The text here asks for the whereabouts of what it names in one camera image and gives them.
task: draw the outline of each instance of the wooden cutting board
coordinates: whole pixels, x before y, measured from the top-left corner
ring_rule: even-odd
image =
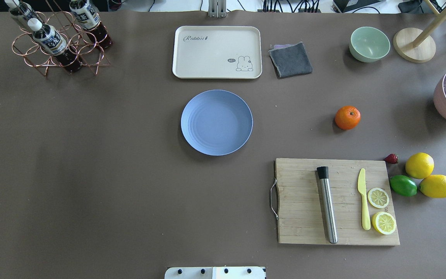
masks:
[[[361,225],[361,194],[357,176],[366,169],[366,192],[374,187],[389,195],[386,208],[368,203],[369,215],[386,211],[395,217],[388,173],[384,161],[323,160],[278,158],[275,161],[278,189],[278,242],[290,244],[328,244],[323,222],[316,168],[328,166],[333,212],[338,233],[335,245],[400,245],[398,229],[390,235],[364,230]]]

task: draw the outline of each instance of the blue plate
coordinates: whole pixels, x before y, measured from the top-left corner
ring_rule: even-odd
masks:
[[[209,90],[193,97],[184,108],[181,126],[195,150],[212,156],[235,152],[249,139],[252,113],[241,97]]]

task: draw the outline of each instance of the wooden stand base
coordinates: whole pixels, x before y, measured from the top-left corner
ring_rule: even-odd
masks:
[[[412,27],[397,32],[393,37],[395,51],[405,60],[414,63],[424,63],[431,60],[437,51],[435,40],[431,36],[428,36],[419,46],[414,47],[412,44],[422,32],[423,30]]]

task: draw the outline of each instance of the beige tray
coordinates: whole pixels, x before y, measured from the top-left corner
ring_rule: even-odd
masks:
[[[178,78],[257,78],[261,35],[252,26],[181,26],[172,71]]]

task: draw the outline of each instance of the white plastic bracket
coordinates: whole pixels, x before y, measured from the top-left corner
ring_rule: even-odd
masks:
[[[226,0],[209,0],[209,17],[226,17]]]
[[[168,268],[165,279],[266,279],[265,267]]]

